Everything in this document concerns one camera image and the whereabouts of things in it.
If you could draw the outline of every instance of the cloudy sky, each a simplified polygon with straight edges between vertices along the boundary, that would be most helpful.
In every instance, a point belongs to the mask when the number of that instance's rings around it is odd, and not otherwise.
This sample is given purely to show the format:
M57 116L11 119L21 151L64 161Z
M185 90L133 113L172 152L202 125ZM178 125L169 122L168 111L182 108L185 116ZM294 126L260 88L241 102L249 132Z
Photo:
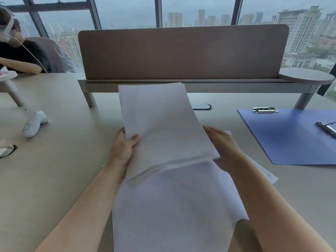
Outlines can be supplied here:
M23 4L22 0L0 0L8 5ZM64 0L76 2L85 0ZM154 0L95 0L100 21L104 26L155 26ZM54 3L57 0L34 0L35 3ZM205 16L229 14L232 16L235 0L162 0L163 21L168 21L168 12L182 12L183 19L193 23L197 19L198 10L204 9ZM241 16L244 14L264 12L262 21L270 21L272 16L283 9L307 9L319 5L323 8L322 18L336 10L336 0L244 0ZM90 12L65 11L44 12L40 14L44 23L65 22L72 26L87 26L92 21Z

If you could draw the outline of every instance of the black t-shirt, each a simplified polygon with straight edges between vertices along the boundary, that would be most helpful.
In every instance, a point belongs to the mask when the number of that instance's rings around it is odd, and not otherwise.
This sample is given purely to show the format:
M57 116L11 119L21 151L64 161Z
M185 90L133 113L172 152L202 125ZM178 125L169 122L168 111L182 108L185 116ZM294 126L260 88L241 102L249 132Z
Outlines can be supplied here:
M29 40L25 40L23 45L40 61L48 73L52 72L47 54L40 45ZM29 53L22 45L14 48L6 42L0 42L0 57L21 62L33 63L42 68L41 64L31 55L31 53Z

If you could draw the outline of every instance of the neck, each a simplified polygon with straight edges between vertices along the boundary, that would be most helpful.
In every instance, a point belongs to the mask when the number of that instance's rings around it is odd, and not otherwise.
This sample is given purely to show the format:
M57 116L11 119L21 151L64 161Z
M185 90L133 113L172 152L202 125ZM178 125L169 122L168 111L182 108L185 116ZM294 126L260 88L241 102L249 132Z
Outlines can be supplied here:
M15 35L15 38L16 38L17 40L12 39L12 41L11 41L11 45L12 45L13 47L15 47L15 48L21 46L21 44L23 44L23 42L26 40L26 39L23 37L23 35L22 35L22 34L19 34L19 33Z

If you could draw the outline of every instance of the dark hair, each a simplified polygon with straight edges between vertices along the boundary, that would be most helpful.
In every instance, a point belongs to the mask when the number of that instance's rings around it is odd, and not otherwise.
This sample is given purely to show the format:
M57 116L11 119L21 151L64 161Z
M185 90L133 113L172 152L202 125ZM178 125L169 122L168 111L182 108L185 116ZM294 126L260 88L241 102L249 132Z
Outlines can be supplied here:
M6 11L3 8L0 8L0 25L6 26L8 25L10 20L11 20L11 15L8 13L8 11ZM15 29L21 31L20 22L17 19L14 19L14 24L12 27L12 30L15 30Z

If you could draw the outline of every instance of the metal clip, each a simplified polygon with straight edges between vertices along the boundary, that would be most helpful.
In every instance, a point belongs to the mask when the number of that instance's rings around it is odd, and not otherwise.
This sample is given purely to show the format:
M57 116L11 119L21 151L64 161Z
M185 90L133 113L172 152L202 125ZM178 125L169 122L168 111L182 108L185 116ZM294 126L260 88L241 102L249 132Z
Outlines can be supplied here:
M336 138L336 130L333 129L331 126L332 124L335 124L336 122L332 122L332 123L328 123L328 124L324 124L322 122L316 122L315 124L318 125L319 127L321 127L323 130L325 130L327 133L329 133L331 136L333 136L334 138Z
M257 107L252 109L254 113L278 113L274 107Z

